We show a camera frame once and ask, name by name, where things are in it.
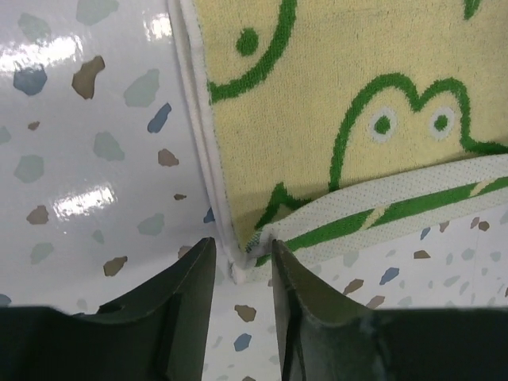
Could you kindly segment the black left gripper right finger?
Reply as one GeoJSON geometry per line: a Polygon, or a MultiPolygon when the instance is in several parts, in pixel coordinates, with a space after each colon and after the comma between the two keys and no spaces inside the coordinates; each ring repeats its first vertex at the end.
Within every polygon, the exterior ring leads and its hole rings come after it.
{"type": "Polygon", "coordinates": [[[271,244],[284,380],[504,380],[507,310],[372,310],[271,244]]]}

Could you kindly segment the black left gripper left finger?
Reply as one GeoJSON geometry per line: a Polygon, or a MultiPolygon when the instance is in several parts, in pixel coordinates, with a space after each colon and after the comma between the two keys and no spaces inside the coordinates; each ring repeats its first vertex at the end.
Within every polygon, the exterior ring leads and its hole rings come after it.
{"type": "Polygon", "coordinates": [[[207,237],[96,314],[3,307],[1,378],[200,380],[215,267],[215,240],[207,237]]]}

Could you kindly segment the green cream patterned towel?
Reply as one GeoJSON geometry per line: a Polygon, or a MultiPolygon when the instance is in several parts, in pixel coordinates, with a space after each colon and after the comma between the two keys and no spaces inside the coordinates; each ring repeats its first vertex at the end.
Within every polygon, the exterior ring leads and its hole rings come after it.
{"type": "Polygon", "coordinates": [[[506,2],[168,6],[235,283],[506,203],[506,2]]]}

